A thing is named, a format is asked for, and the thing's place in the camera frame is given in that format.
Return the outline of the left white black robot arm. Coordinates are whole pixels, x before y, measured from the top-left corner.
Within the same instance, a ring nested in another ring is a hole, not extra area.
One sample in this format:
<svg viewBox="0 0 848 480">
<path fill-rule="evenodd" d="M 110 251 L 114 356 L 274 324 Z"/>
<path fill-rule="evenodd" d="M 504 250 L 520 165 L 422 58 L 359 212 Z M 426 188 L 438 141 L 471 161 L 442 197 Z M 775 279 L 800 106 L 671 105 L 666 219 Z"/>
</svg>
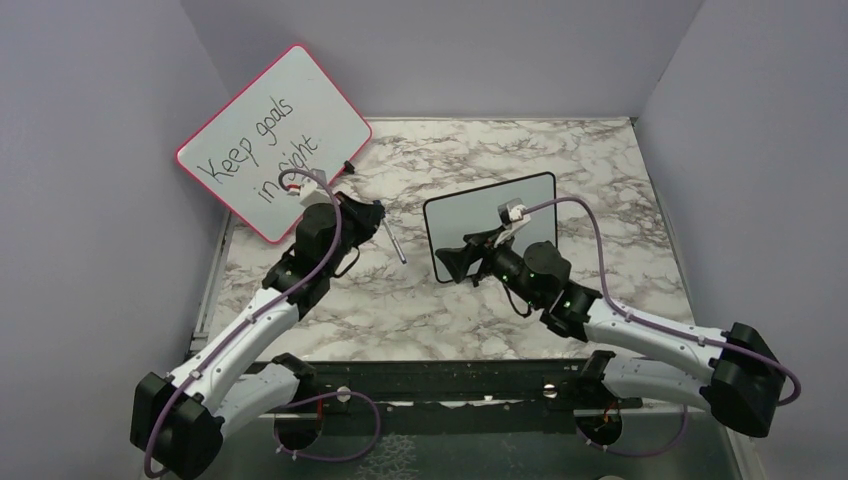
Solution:
<svg viewBox="0 0 848 480">
<path fill-rule="evenodd" d="M 294 243 L 225 330 L 170 373 L 149 373 L 136 386 L 130 441 L 145 453 L 145 473 L 196 479 L 232 434 L 276 408 L 298 411 L 314 401 L 313 366 L 290 353 L 259 372 L 249 368 L 293 328 L 344 274 L 350 251 L 369 241 L 385 217 L 379 201 L 342 192 L 308 206 Z"/>
</svg>

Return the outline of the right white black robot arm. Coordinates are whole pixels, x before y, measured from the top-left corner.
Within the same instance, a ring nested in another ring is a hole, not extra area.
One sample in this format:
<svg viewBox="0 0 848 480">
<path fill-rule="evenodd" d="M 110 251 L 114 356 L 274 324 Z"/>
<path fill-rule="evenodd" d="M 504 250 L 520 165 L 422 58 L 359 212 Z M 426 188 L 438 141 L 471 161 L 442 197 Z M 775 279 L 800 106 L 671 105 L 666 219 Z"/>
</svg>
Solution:
<svg viewBox="0 0 848 480">
<path fill-rule="evenodd" d="M 635 352 L 592 357 L 576 383 L 585 404 L 657 399 L 709 412 L 750 437 L 769 434 L 787 375 L 755 328 L 686 326 L 625 309 L 571 280 L 571 264 L 553 243 L 536 242 L 518 254 L 510 240 L 498 239 L 503 232 L 467 234 L 463 247 L 439 248 L 435 259 L 456 283 L 495 278 L 561 337 Z"/>
</svg>

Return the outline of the black framed whiteboard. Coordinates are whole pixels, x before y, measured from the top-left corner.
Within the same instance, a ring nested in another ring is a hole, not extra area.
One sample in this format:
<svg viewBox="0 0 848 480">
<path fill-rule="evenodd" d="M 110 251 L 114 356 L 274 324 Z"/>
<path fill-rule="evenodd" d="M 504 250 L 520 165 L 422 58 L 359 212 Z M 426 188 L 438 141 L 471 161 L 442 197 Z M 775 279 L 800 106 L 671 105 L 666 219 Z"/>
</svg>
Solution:
<svg viewBox="0 0 848 480">
<path fill-rule="evenodd" d="M 436 282 L 454 283 L 446 267 L 436 258 L 437 249 L 461 248 L 464 235 L 499 227 L 498 207 L 501 205 L 520 200 L 519 203 L 532 207 L 556 197 L 556 177 L 548 171 L 511 180 L 490 181 L 482 186 L 426 200 L 423 213 Z M 558 246 L 554 207 L 532 213 L 530 217 L 529 224 L 517 232 L 513 250 L 523 255 L 528 246 L 540 241 L 550 241 Z"/>
</svg>

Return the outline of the white marker pen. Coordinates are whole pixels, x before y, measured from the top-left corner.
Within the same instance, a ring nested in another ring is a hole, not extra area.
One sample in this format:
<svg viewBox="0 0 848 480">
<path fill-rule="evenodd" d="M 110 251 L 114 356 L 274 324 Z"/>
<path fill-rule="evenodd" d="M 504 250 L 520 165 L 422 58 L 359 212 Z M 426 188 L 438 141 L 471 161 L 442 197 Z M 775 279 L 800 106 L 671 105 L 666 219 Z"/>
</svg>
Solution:
<svg viewBox="0 0 848 480">
<path fill-rule="evenodd" d="M 404 251 L 403 251 L 403 248 L 402 248 L 402 246 L 401 246 L 401 244 L 400 244 L 400 242 L 399 242 L 399 240 L 398 240 L 397 236 L 396 236 L 396 235 L 395 235 L 395 233 L 393 232 L 393 230 L 392 230 L 392 228 L 391 228 L 391 225 L 390 225 L 389 221 L 388 221 L 387 219 L 384 219 L 384 220 L 382 221 L 382 225 L 383 225 L 383 227 L 384 227 L 384 229 L 385 229 L 385 231 L 386 231 L 386 233 L 387 233 L 387 236 L 388 236 L 388 238 L 389 238 L 389 240 L 390 240 L 390 243 L 391 243 L 391 245 L 392 245 L 392 247 L 393 247 L 394 251 L 396 252 L 396 254 L 397 254 L 397 256 L 398 256 L 398 258 L 399 258 L 400 262 L 401 262 L 403 265 L 406 265 L 406 264 L 408 263 L 407 256 L 405 255 L 405 253 L 404 253 Z"/>
</svg>

